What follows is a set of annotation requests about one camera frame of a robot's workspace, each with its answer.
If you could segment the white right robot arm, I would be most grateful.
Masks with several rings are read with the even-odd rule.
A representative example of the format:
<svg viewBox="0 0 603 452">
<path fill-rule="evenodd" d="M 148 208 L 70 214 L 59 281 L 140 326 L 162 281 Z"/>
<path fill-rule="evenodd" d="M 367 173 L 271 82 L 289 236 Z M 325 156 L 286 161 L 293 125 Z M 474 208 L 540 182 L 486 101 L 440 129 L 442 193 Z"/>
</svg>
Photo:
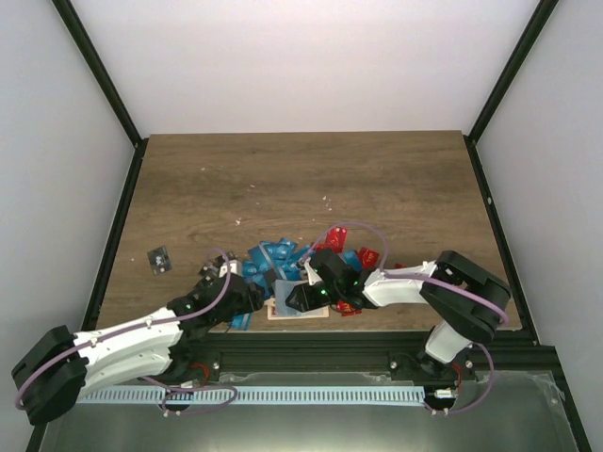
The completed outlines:
<svg viewBox="0 0 603 452">
<path fill-rule="evenodd" d="M 460 352 L 494 339 L 506 325 L 510 286 L 462 254 L 446 250 L 419 266 L 356 269 L 332 250 L 320 250 L 304 262 L 306 280 L 285 289 L 277 282 L 277 299 L 299 313 L 344 301 L 356 310 L 398 304 L 427 304 L 441 317 L 417 353 L 421 373 L 441 379 Z"/>
</svg>

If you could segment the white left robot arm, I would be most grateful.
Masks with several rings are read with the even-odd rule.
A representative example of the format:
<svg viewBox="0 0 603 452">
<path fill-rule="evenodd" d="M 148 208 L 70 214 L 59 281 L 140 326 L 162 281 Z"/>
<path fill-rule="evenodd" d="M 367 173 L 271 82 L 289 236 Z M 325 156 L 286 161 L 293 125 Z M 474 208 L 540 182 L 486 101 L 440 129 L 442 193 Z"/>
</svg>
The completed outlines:
<svg viewBox="0 0 603 452">
<path fill-rule="evenodd" d="M 230 273 L 200 282 L 141 318 L 97 331 L 49 330 L 13 367 L 16 409 L 33 426 L 68 412 L 95 391 L 131 379 L 184 379 L 193 346 L 214 327 L 260 310 L 265 289 Z"/>
</svg>

